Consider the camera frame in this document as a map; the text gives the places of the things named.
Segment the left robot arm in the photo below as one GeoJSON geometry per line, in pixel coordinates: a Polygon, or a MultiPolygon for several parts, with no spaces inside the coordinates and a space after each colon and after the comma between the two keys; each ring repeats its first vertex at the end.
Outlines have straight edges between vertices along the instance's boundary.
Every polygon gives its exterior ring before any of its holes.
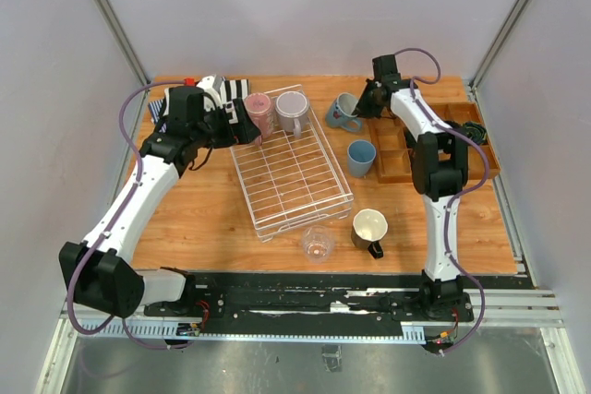
{"type": "Polygon", "coordinates": [[[241,96],[203,82],[168,84],[155,127],[134,149],[136,165],[115,202],[81,242],[67,242],[59,253],[67,306],[127,318],[142,305],[165,302],[178,316],[191,314],[198,294],[186,272],[131,268],[139,238],[200,149],[247,145],[259,135],[241,96]]]}

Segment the blue floral mug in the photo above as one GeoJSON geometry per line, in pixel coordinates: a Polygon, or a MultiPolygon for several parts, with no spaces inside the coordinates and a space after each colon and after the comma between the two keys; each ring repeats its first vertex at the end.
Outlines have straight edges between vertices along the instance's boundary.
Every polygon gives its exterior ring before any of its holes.
{"type": "Polygon", "coordinates": [[[360,132],[362,122],[356,114],[358,98],[348,92],[339,94],[325,114],[325,122],[330,128],[341,128],[351,133],[360,132]]]}

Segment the plain blue cup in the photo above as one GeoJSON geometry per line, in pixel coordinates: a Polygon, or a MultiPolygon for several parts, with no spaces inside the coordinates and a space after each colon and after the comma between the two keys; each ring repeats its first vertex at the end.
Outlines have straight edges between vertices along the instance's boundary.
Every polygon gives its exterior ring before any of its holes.
{"type": "Polygon", "coordinates": [[[356,178],[365,176],[377,156],[375,146],[363,139],[353,141],[347,148],[347,169],[356,178]]]}

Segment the black white-lined mug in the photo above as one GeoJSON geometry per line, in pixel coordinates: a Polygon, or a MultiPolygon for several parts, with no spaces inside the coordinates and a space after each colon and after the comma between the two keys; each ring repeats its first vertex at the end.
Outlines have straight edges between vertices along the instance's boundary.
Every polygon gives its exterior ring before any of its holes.
{"type": "Polygon", "coordinates": [[[380,242],[388,232],[385,216],[375,209],[362,209],[353,218],[351,240],[358,249],[367,250],[374,259],[384,257],[380,242]]]}

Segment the pink ghost mug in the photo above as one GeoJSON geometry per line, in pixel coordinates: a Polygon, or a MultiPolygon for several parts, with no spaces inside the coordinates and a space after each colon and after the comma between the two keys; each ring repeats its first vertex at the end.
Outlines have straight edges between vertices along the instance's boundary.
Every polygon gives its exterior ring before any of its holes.
{"type": "Polygon", "coordinates": [[[271,136],[274,129],[274,103],[264,93],[251,93],[244,99],[247,114],[259,129],[263,139],[271,136]]]}

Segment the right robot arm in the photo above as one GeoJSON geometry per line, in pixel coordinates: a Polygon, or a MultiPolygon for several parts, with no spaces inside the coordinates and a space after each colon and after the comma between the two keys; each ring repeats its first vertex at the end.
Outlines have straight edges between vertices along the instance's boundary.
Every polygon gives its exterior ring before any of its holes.
{"type": "Polygon", "coordinates": [[[355,113],[378,118],[388,110],[400,119],[415,141],[412,182],[422,196],[428,226],[428,257],[416,297],[420,313],[438,320],[463,304],[464,286],[457,268],[457,216],[468,179],[468,147],[425,102],[414,80],[404,80],[396,56],[372,60],[373,78],[366,81],[355,113]]]}

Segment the lilac grey mug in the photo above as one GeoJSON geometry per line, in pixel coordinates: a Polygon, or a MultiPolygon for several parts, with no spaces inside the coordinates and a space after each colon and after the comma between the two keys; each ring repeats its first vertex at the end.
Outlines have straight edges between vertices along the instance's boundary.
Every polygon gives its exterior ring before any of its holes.
{"type": "Polygon", "coordinates": [[[275,101],[280,128],[295,138],[301,138],[308,122],[309,107],[309,100],[302,92],[287,91],[280,94],[275,101]]]}

